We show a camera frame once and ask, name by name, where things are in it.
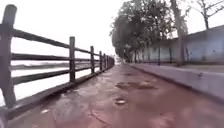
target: wall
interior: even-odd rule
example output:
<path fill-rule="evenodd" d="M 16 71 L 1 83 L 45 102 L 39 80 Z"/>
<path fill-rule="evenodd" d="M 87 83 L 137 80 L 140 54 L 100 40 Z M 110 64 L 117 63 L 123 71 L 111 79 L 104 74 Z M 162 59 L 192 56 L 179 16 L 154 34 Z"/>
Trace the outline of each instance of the wall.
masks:
<path fill-rule="evenodd" d="M 184 37 L 185 44 L 185 60 L 189 61 L 206 61 L 206 62 L 224 62 L 224 26 L 211 28 L 207 31 L 202 31 Z M 172 59 L 178 58 L 178 43 L 177 39 L 166 40 L 160 42 L 161 60 L 169 61 L 169 47 L 172 51 Z M 158 60 L 158 48 L 150 48 L 150 60 Z M 140 60 L 148 61 L 148 49 L 144 49 L 144 59 L 142 51 L 139 51 Z"/>

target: concrete pavement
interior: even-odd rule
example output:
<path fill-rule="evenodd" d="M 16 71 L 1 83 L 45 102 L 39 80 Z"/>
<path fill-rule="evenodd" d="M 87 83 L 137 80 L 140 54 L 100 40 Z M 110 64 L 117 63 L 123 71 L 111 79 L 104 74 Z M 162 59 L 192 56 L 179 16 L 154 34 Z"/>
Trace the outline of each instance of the concrete pavement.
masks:
<path fill-rule="evenodd" d="M 223 128 L 224 105 L 127 65 L 10 121 L 9 128 Z"/>

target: metal railing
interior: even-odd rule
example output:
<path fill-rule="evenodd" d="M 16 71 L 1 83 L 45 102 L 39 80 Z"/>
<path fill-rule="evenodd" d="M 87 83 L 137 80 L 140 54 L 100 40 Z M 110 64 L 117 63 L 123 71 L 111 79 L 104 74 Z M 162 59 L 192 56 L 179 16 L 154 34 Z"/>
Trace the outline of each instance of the metal railing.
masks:
<path fill-rule="evenodd" d="M 59 76 L 63 74 L 70 75 L 70 80 L 62 85 L 58 85 L 55 88 L 47 89 L 45 91 L 34 95 L 34 97 L 38 97 L 36 101 L 40 100 L 40 98 L 44 98 L 52 93 L 60 91 L 61 89 L 74 86 L 74 84 L 78 84 L 80 80 L 86 80 L 100 72 L 103 72 L 106 69 L 111 68 L 114 65 L 114 59 L 109 57 L 105 54 L 102 55 L 100 51 L 99 54 L 94 53 L 94 47 L 90 47 L 90 51 L 83 50 L 80 48 L 75 47 L 75 37 L 70 37 L 70 43 L 64 44 L 59 41 L 55 41 L 52 39 L 48 39 L 45 37 L 41 37 L 38 35 L 30 34 L 21 30 L 17 30 L 13 28 L 13 24 L 15 21 L 17 8 L 14 5 L 8 5 L 4 12 L 4 17 L 2 24 L 0 24 L 0 87 L 2 89 L 2 93 L 4 96 L 4 101 L 6 107 L 9 109 L 15 108 L 18 105 L 18 101 L 15 97 L 14 86 L 31 82 L 35 80 L 50 78 L 54 76 Z M 62 47 L 69 50 L 69 57 L 62 57 L 62 56 L 49 56 L 49 55 L 32 55 L 32 54 L 17 54 L 11 53 L 11 39 L 12 37 L 22 38 L 30 41 L 37 41 L 40 43 L 49 44 L 52 46 Z M 87 53 L 90 55 L 90 59 L 84 58 L 76 58 L 75 52 L 79 51 L 82 53 Z M 25 75 L 20 77 L 11 77 L 11 61 L 21 61 L 21 60 L 35 60 L 35 61 L 68 61 L 69 62 L 69 69 L 67 70 L 60 70 L 60 71 L 52 71 L 47 73 L 38 73 L 32 75 Z M 82 68 L 76 68 L 77 62 L 86 62 L 89 63 L 90 66 L 85 66 Z M 100 71 L 95 72 L 95 68 L 99 67 Z M 91 74 L 85 76 L 83 78 L 76 79 L 75 72 L 91 69 Z"/>

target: tree trunk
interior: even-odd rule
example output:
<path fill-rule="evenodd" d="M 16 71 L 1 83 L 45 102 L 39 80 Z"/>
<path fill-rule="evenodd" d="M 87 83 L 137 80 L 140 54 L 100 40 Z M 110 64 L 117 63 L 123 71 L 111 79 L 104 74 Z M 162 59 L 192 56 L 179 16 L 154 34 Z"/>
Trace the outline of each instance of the tree trunk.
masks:
<path fill-rule="evenodd" d="M 140 55 L 139 55 L 139 52 L 138 52 L 138 63 L 140 63 Z"/>
<path fill-rule="evenodd" d="M 148 50 L 148 61 L 150 62 L 150 48 L 149 48 L 149 45 L 147 46 L 147 50 Z"/>
<path fill-rule="evenodd" d="M 135 51 L 135 63 L 137 63 L 137 53 Z"/>
<path fill-rule="evenodd" d="M 208 18 L 206 16 L 204 16 L 204 21 L 205 21 L 206 30 L 208 30 L 209 29 L 209 23 L 208 23 Z"/>
<path fill-rule="evenodd" d="M 187 47 L 186 47 L 186 55 L 187 55 L 187 61 L 189 61 L 189 51 Z"/>
<path fill-rule="evenodd" d="M 169 46 L 170 63 L 172 63 L 172 48 Z"/>
<path fill-rule="evenodd" d="M 160 65 L 160 45 L 158 46 L 158 65 Z"/>
<path fill-rule="evenodd" d="M 181 31 L 181 19 L 180 19 L 180 10 L 177 8 L 176 0 L 170 0 L 171 7 L 174 12 L 175 17 L 175 25 L 177 27 L 177 34 L 178 34 L 178 44 L 179 44 L 179 58 L 178 58 L 178 65 L 184 65 L 184 44 L 182 42 L 182 31 Z"/>
<path fill-rule="evenodd" d="M 142 48 L 142 62 L 144 63 L 145 61 L 144 61 L 144 48 Z"/>

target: fence post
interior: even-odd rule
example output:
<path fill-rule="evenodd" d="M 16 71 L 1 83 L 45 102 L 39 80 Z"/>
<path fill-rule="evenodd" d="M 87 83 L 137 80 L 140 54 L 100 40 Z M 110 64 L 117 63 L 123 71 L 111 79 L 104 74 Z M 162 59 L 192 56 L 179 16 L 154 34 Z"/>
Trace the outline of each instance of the fence post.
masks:
<path fill-rule="evenodd" d="M 91 51 L 91 54 L 90 54 L 90 63 L 91 63 L 91 73 L 95 73 L 95 60 L 94 60 L 94 47 L 93 46 L 90 46 L 90 51 Z"/>
<path fill-rule="evenodd" d="M 103 69 L 106 69 L 106 55 L 103 54 Z"/>
<path fill-rule="evenodd" d="M 17 8 L 7 5 L 0 28 L 0 87 L 8 108 L 16 103 L 14 86 L 11 79 L 11 39 Z"/>
<path fill-rule="evenodd" d="M 75 82 L 75 37 L 69 38 L 69 69 L 70 69 L 70 82 Z"/>
<path fill-rule="evenodd" d="M 102 52 L 101 51 L 100 51 L 99 55 L 100 55 L 100 58 L 99 58 L 100 59 L 100 71 L 102 71 L 103 70 L 103 65 L 102 65 L 103 60 L 102 60 Z"/>

